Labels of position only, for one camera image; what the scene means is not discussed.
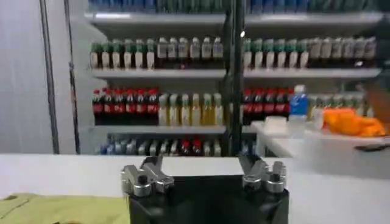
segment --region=bottle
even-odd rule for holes
[[[194,154],[194,156],[203,156],[202,143],[200,142],[199,139],[193,140],[193,146],[192,146],[191,151]]]
[[[147,68],[154,69],[155,68],[155,41],[153,39],[147,39],[147,53],[146,53],[146,61]]]
[[[202,112],[202,124],[203,126],[214,125],[213,118],[213,109],[211,105],[211,96],[209,94],[204,94],[204,103],[203,103],[203,112]]]
[[[253,95],[250,89],[243,92],[243,125],[250,125],[253,113]]]
[[[192,67],[198,67],[200,64],[200,42],[199,39],[194,37],[190,46],[190,59]]]
[[[168,61],[169,68],[175,68],[177,61],[177,40],[172,37],[168,44]]]
[[[275,113],[275,89],[269,88],[264,98],[264,118]]]
[[[190,98],[187,94],[182,96],[182,125],[191,126]]]
[[[182,140],[182,145],[180,147],[181,156],[191,156],[190,142],[186,139]]]
[[[90,63],[92,69],[99,69],[102,67],[102,46],[94,42],[91,45]]]
[[[120,89],[115,91],[114,98],[114,114],[115,114],[115,123],[123,124],[125,120],[125,112],[126,112],[126,101],[123,98],[123,92]]]
[[[137,106],[135,102],[135,92],[132,89],[126,91],[126,123],[131,124],[136,120],[135,113],[137,111]]]
[[[164,68],[167,59],[168,42],[165,38],[160,37],[157,45],[157,66]]]
[[[134,42],[130,39],[124,41],[124,67],[125,69],[132,69],[135,64]]]
[[[215,125],[224,125],[224,108],[222,106],[222,96],[219,93],[214,94],[214,121]]]
[[[276,68],[284,68],[286,64],[286,52],[285,52],[285,40],[279,39],[276,41],[275,45],[275,53],[276,53]]]
[[[99,125],[102,122],[103,100],[102,100],[102,96],[100,95],[100,91],[98,89],[95,89],[93,91],[92,109],[93,109],[93,116],[95,118],[95,124]]]
[[[264,93],[263,89],[255,90],[255,97],[253,98],[253,116],[252,121],[263,121],[264,120]]]
[[[168,95],[164,94],[158,98],[160,107],[158,108],[158,124],[162,126],[169,125],[168,119]]]
[[[290,99],[289,126],[292,128],[292,135],[301,137],[305,132],[307,120],[308,98],[304,85],[296,85],[294,95]]]
[[[200,126],[202,113],[200,110],[199,95],[193,95],[193,106],[191,108],[191,125]]]
[[[120,40],[113,40],[112,65],[114,69],[123,67],[123,44]]]
[[[243,57],[243,66],[244,69],[251,69],[252,68],[252,51],[251,51],[251,40],[245,39],[244,40],[244,57]]]
[[[148,123],[158,124],[158,91],[157,88],[151,88],[147,96],[147,116]]]
[[[185,69],[187,67],[187,59],[188,59],[188,41],[186,38],[181,37],[179,40],[179,46],[178,46],[178,55],[179,55],[179,63],[180,68]]]
[[[203,43],[202,43],[202,64],[204,66],[208,66],[210,64],[211,49],[212,49],[212,46],[210,43],[210,38],[205,37],[203,39]]]
[[[266,68],[271,69],[274,67],[275,53],[274,53],[274,40],[268,39],[264,42],[264,53],[266,54]]]
[[[111,44],[111,42],[107,42],[107,43],[103,44],[102,67],[103,67],[103,69],[112,68],[112,44]]]
[[[300,68],[306,68],[309,62],[308,40],[300,40],[297,44],[298,61]]]
[[[169,124],[171,126],[180,125],[179,106],[177,104],[177,94],[172,94],[169,97]]]
[[[217,68],[224,68],[224,46],[219,37],[216,37],[213,43],[213,60]]]
[[[255,58],[253,60],[255,64],[254,68],[260,69],[263,67],[263,40],[257,39],[253,44],[253,48],[255,54]]]

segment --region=yellow cloth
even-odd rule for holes
[[[0,200],[0,224],[128,224],[123,198],[11,195]]]

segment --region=white bottle cap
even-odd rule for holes
[[[296,85],[294,87],[294,93],[304,93],[306,91],[305,85]]]

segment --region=white wall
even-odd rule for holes
[[[0,153],[52,153],[39,0],[1,0]]]

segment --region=plastic bottle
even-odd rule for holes
[[[289,127],[294,136],[300,137],[305,131],[308,111],[308,97],[304,85],[296,85],[290,99]]]

